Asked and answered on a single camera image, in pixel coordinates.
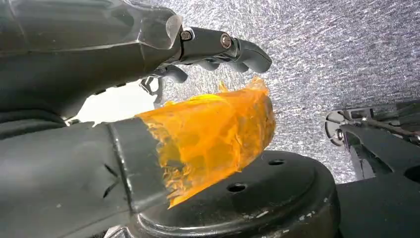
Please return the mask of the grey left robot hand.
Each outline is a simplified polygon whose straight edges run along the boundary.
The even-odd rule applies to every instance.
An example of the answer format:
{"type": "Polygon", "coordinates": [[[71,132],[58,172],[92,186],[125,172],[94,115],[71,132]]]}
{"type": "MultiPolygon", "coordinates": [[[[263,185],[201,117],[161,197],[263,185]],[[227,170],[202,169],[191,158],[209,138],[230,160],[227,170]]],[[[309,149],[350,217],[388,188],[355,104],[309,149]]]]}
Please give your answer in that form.
{"type": "Polygon", "coordinates": [[[242,170],[275,120],[260,78],[129,119],[67,125],[88,97],[139,79],[184,82],[179,65],[268,71],[254,43],[183,29],[143,0],[0,3],[0,235],[87,238],[175,206],[242,170]]]}

